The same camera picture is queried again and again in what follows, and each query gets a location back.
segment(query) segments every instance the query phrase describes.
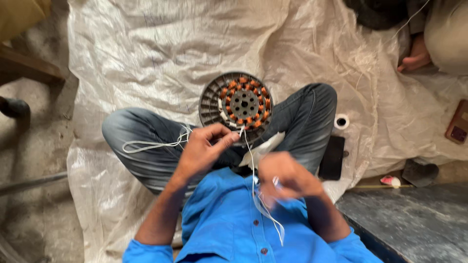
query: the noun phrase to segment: white tape roll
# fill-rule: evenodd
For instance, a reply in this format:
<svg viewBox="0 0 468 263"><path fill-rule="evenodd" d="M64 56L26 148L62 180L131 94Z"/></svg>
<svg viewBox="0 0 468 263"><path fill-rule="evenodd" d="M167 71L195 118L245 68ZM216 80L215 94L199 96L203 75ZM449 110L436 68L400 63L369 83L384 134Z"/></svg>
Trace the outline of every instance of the white tape roll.
<svg viewBox="0 0 468 263"><path fill-rule="evenodd" d="M350 119L348 118L348 115L340 113L335 115L335 123L334 126L335 128L339 130L344 130L348 128L350 125Z"/></svg>

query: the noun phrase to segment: copper coil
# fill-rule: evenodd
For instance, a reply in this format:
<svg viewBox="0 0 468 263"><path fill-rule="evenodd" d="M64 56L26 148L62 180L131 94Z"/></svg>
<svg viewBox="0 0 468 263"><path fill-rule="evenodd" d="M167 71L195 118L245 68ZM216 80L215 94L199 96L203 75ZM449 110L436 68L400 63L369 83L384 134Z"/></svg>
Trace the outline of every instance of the copper coil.
<svg viewBox="0 0 468 263"><path fill-rule="evenodd" d="M262 94L267 97L268 96L268 92L266 91L265 87L262 87Z"/></svg>
<svg viewBox="0 0 468 263"><path fill-rule="evenodd" d="M252 84L253 86L255 86L255 87L257 87L257 88L260 86L260 83L256 82L255 80L252 80L252 81L250 82L250 84Z"/></svg>
<svg viewBox="0 0 468 263"><path fill-rule="evenodd" d="M262 121L265 121L266 118L268 118L268 115L269 115L269 114L270 114L270 113L266 110L265 113L263 114Z"/></svg>
<svg viewBox="0 0 468 263"><path fill-rule="evenodd" d="M270 109L270 99L265 99L265 109L269 110Z"/></svg>
<svg viewBox="0 0 468 263"><path fill-rule="evenodd" d="M226 97L226 93L227 93L227 88L223 88L221 90L221 94L219 95L219 98L224 99L224 97Z"/></svg>
<svg viewBox="0 0 468 263"><path fill-rule="evenodd" d="M231 82L229 83L228 88L234 88L236 85L237 85L237 82L235 82L235 80L233 80L233 81L231 81Z"/></svg>
<svg viewBox="0 0 468 263"><path fill-rule="evenodd" d="M254 128L258 128L260 127L260 125L262 125L262 122L260 120L256 121L253 125Z"/></svg>

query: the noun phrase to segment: white tarp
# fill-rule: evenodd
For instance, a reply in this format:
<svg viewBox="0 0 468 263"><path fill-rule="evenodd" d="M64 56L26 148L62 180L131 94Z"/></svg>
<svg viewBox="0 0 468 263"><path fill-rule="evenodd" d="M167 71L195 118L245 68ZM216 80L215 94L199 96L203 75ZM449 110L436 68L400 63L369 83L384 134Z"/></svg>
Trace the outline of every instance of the white tarp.
<svg viewBox="0 0 468 263"><path fill-rule="evenodd" d="M444 138L467 77L427 68L396 72L396 29L356 26L341 0L69 0L70 69L80 79L70 189L86 262L120 262L153 197L105 143L101 123L129 106L200 124L198 98L220 73L245 71L275 103L311 82L338 93L351 125L342 180L324 185L334 200L363 176L415 156L468 160Z"/></svg>

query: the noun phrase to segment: jeans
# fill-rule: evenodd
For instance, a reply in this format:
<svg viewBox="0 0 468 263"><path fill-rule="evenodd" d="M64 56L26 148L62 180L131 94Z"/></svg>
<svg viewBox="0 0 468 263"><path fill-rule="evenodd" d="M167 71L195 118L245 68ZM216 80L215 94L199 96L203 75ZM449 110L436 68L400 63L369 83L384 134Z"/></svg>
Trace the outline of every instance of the jeans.
<svg viewBox="0 0 468 263"><path fill-rule="evenodd" d="M336 91L327 84L309 84L285 101L274 106L274 114L267 131L254 142L254 147L267 141L277 132L286 132L285 139L274 151L288 151L309 172L315 173L330 138L336 111ZM182 148L160 147L137 153L125 153L127 141L176 142L186 129L178 122L165 119L140 108L117 110L102 124L102 134L125 167L152 193L159 194L177 167ZM135 150L142 145L128 145ZM246 147L231 147L216 161L213 169L235 168ZM189 196L205 175L190 182Z"/></svg>

